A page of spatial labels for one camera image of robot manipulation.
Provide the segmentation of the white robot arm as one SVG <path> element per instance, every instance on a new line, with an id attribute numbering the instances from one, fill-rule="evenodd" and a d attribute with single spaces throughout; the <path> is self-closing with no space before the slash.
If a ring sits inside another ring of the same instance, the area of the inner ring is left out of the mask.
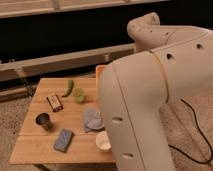
<path id="1" fill-rule="evenodd" d="M 213 88 L 213 31 L 168 26 L 152 12 L 131 20 L 132 55 L 106 65 L 99 103 L 118 171 L 175 171 L 159 108 Z"/>

